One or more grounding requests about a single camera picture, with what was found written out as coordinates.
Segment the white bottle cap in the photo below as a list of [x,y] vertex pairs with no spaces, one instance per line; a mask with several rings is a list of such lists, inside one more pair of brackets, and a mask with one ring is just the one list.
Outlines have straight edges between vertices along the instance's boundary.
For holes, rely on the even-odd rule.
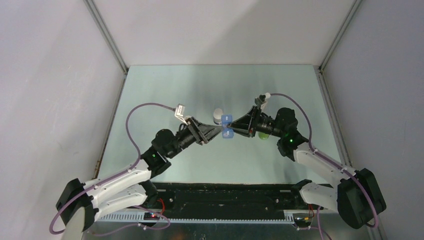
[[213,111],[213,122],[215,124],[221,125],[222,115],[224,115],[224,112],[221,108],[215,109],[215,111]]

